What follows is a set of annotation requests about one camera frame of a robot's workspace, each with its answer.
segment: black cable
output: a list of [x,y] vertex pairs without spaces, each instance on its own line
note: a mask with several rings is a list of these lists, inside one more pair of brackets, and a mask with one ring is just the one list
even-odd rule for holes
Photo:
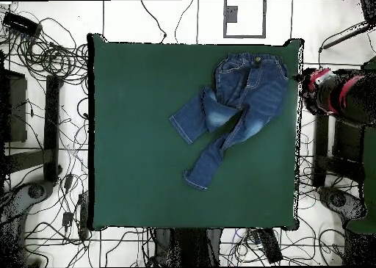
[[42,257],[44,257],[47,260],[46,265],[44,266],[44,268],[47,268],[48,263],[49,263],[49,259],[48,259],[47,256],[45,256],[44,254],[41,254],[41,253],[32,252],[32,251],[30,251],[30,250],[28,250],[26,248],[25,248],[25,251],[28,252],[28,253],[30,253],[30,254],[35,254],[36,256],[42,256]]
[[145,9],[145,11],[155,20],[155,22],[156,22],[156,24],[158,25],[158,28],[159,28],[159,30],[161,31],[161,32],[163,32],[163,39],[162,39],[162,41],[160,42],[160,43],[163,43],[163,40],[167,37],[167,34],[166,34],[166,32],[161,28],[161,26],[159,25],[159,22],[158,22],[158,20],[156,19],[156,17],[153,15],[153,14],[151,14],[150,12],[149,12],[149,10],[146,8],[146,6],[144,5],[144,2],[141,0],[141,4],[142,4],[142,6],[144,7],[144,9]]
[[106,263],[105,263],[105,267],[107,267],[107,264],[108,264],[108,255],[113,251],[113,250],[115,250],[120,244],[121,244],[121,242],[123,241],[123,238],[128,234],[128,233],[134,233],[134,234],[136,234],[136,235],[140,235],[141,233],[140,232],[138,232],[138,231],[126,231],[122,236],[121,236],[121,238],[120,238],[120,240],[119,240],[119,242],[117,243],[117,245],[115,245],[111,250],[108,250],[107,252],[106,252]]
[[80,102],[77,103],[77,114],[79,114],[79,116],[84,119],[84,120],[89,120],[89,116],[87,116],[87,114],[84,113],[84,115],[81,115],[81,113],[79,112],[79,104],[82,103],[83,101],[87,100],[89,98],[83,98],[82,100],[80,100]]
[[369,33],[368,32],[367,32],[367,37],[368,37],[368,41],[369,41],[369,45],[371,46],[371,49],[374,51],[374,53],[376,53],[376,51],[373,49],[372,41],[371,41],[371,38],[369,37]]
[[322,44],[321,44],[321,46],[320,46],[320,48],[319,48],[319,59],[318,59],[319,67],[322,68],[322,66],[321,66],[321,64],[320,64],[320,54],[321,54],[321,52],[322,52],[322,50],[323,50],[322,47],[324,46],[324,43],[325,43],[327,40],[329,40],[329,39],[335,37],[336,35],[343,34],[343,33],[346,32],[347,30],[354,29],[355,27],[357,27],[357,26],[359,26],[359,25],[366,25],[366,24],[367,24],[366,21],[362,21],[362,22],[360,22],[360,23],[357,23],[357,24],[355,24],[355,25],[352,25],[352,26],[350,26],[350,27],[348,27],[348,28],[342,30],[341,32],[338,32],[338,33],[336,33],[336,34],[334,34],[334,35],[331,35],[330,37],[328,37],[328,38],[326,38],[324,41],[322,41]]
[[183,13],[180,15],[178,25],[176,25],[176,28],[175,28],[175,40],[176,40],[176,43],[178,43],[178,39],[176,39],[176,31],[178,30],[178,27],[179,27],[179,24],[180,24],[181,18],[183,17],[184,13],[189,9],[189,7],[192,5],[192,3],[193,3],[193,0],[191,0],[191,3],[189,4],[189,6],[188,6],[188,7],[183,11]]

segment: green cloth surface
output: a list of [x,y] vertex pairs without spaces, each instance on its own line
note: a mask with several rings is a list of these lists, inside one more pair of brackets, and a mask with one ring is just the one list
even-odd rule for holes
[[363,164],[365,179],[363,197],[366,205],[366,216],[352,220],[347,229],[354,233],[376,233],[376,129],[366,128],[364,132]]
[[204,85],[214,86],[214,70],[227,53],[278,55],[290,76],[297,74],[301,40],[286,46],[164,45],[106,43],[93,35],[93,42],[94,229],[296,226],[296,81],[289,81],[283,114],[227,150],[205,192],[187,185],[182,173],[236,119],[188,145],[169,116]]

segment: cable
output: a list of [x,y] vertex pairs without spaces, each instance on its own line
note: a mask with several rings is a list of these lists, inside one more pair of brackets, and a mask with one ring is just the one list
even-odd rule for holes
[[198,44],[198,13],[200,11],[200,0],[197,0],[197,15],[196,15],[196,44]]
[[144,2],[141,0],[141,4],[142,6],[144,7],[145,11],[155,20],[156,24],[158,25],[158,28],[161,32],[163,32],[163,39],[160,43],[163,43],[163,40],[167,37],[167,34],[166,32],[161,28],[161,26],[159,25],[159,22],[158,20],[156,19],[156,17],[154,15],[152,15],[149,10],[146,8],[146,6],[144,5]]
[[136,234],[136,235],[140,235],[141,233],[140,232],[138,232],[137,231],[137,229],[136,229],[136,231],[126,231],[123,235],[122,235],[122,237],[120,238],[120,240],[119,240],[119,242],[117,243],[117,245],[115,245],[111,250],[108,250],[107,252],[106,252],[106,263],[105,263],[105,265],[104,265],[104,267],[107,267],[107,264],[108,264],[108,255],[113,251],[113,250],[115,250],[120,244],[121,244],[121,242],[123,241],[123,239],[124,239],[124,237],[128,234],[128,233],[134,233],[134,234]]
[[89,116],[86,113],[84,113],[84,115],[81,115],[81,113],[79,112],[79,104],[87,99],[89,98],[83,98],[82,100],[80,100],[80,102],[77,103],[77,114],[79,114],[79,116],[84,120],[89,120]]
[[320,48],[319,48],[319,59],[318,59],[319,67],[322,68],[322,66],[321,66],[321,64],[320,64],[320,54],[321,54],[321,52],[322,52],[322,47],[324,46],[324,43],[325,43],[327,40],[329,40],[329,39],[335,37],[336,35],[343,34],[343,33],[346,32],[347,30],[350,30],[350,29],[353,29],[353,28],[355,28],[355,27],[357,27],[357,26],[359,26],[359,25],[365,25],[365,24],[367,24],[367,22],[366,22],[366,21],[362,21],[362,22],[360,22],[360,23],[357,23],[357,24],[355,24],[355,25],[352,25],[352,26],[350,26],[350,27],[348,27],[348,28],[342,30],[341,32],[338,32],[338,33],[336,33],[336,34],[334,34],[334,35],[331,35],[330,37],[328,37],[328,38],[326,38],[324,41],[322,41],[322,44],[321,44],[321,46],[320,46]]
[[104,0],[103,2],[103,15],[102,15],[102,36],[104,36]]
[[367,32],[367,37],[368,37],[368,41],[369,41],[369,45],[371,46],[371,49],[374,51],[374,53],[376,53],[376,51],[373,49],[372,41],[371,41],[371,38],[369,37],[369,33],[368,32]]
[[176,40],[176,43],[178,43],[178,39],[176,39],[176,31],[178,30],[181,18],[183,17],[184,13],[189,9],[189,7],[192,5],[192,3],[193,3],[193,0],[191,0],[191,3],[189,4],[189,6],[183,11],[183,13],[181,14],[181,16],[179,18],[178,25],[176,25],[176,28],[175,28],[175,40]]

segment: jeans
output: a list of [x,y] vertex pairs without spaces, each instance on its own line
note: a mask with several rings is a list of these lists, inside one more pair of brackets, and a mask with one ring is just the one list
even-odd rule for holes
[[205,149],[184,180],[205,190],[223,161],[227,148],[258,133],[283,108],[288,70],[280,57],[269,54],[229,54],[216,68],[215,91],[205,86],[170,117],[176,131],[190,145],[204,132],[213,132],[231,117],[240,119]]

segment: jeans waistband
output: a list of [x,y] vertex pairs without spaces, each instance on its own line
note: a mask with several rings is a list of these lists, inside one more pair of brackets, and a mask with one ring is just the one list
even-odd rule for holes
[[251,53],[229,53],[227,59],[245,59],[249,62],[256,62],[256,58],[259,58],[259,60],[263,61],[266,59],[273,59],[275,63],[283,65],[283,59],[282,57],[278,57],[276,55],[271,54],[251,54]]

